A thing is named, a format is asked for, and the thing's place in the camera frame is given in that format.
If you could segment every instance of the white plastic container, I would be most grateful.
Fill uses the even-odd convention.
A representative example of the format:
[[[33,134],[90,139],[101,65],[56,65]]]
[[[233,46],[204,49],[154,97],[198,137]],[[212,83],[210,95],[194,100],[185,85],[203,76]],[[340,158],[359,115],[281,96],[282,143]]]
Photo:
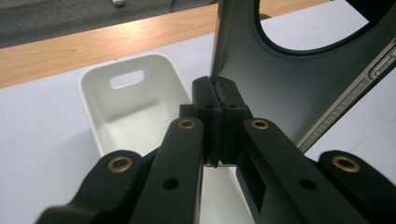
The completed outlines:
[[[190,104],[166,57],[150,54],[104,65],[79,82],[100,153],[132,150],[144,156],[159,147],[181,104]]]

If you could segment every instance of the white table surface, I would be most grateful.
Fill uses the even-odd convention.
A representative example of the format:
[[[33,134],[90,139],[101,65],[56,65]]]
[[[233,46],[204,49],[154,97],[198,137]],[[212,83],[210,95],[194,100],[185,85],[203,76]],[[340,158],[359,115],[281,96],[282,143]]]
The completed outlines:
[[[307,22],[300,30],[290,29],[290,22],[296,18],[300,18],[300,22]],[[365,19],[345,2],[336,1],[264,23],[268,35],[278,40],[278,44],[301,49],[327,45],[361,27]],[[307,40],[306,34],[313,38]],[[145,53],[159,52],[169,57],[181,74],[187,90],[191,92],[194,79],[209,75],[212,47],[213,35],[205,35]],[[84,176],[99,160],[99,152],[78,91],[81,74],[99,65],[0,90],[0,223],[33,223],[46,207],[68,203]],[[345,116],[349,118],[346,121],[348,136],[354,136],[353,141],[346,137],[343,132],[346,126],[340,120],[340,125],[333,128],[336,131],[326,134],[308,155],[315,159],[320,151],[333,148],[364,151],[369,158],[378,157],[379,163],[387,161],[386,170],[396,170],[395,164],[389,164],[395,161],[396,155],[393,137],[396,133],[396,104],[392,97],[396,95],[395,77],[393,72],[377,85],[385,86],[385,90],[377,91],[379,93],[369,97],[374,98],[371,99],[375,101],[374,106],[357,104],[357,114],[352,114],[351,110]],[[361,111],[367,112],[363,119],[359,119]],[[368,125],[367,116],[378,117],[378,114],[381,118],[389,117],[379,125],[381,127],[375,128],[378,132],[381,131],[381,135],[375,135],[376,132],[362,133],[361,125]],[[350,123],[357,124],[355,128],[358,130],[352,130],[353,125]],[[393,157],[384,158],[378,156],[384,155],[378,154],[378,151],[360,148],[364,140],[382,137],[389,139],[389,144],[380,148],[381,153],[386,151]],[[205,168],[201,223],[252,223],[237,186],[232,170]]]

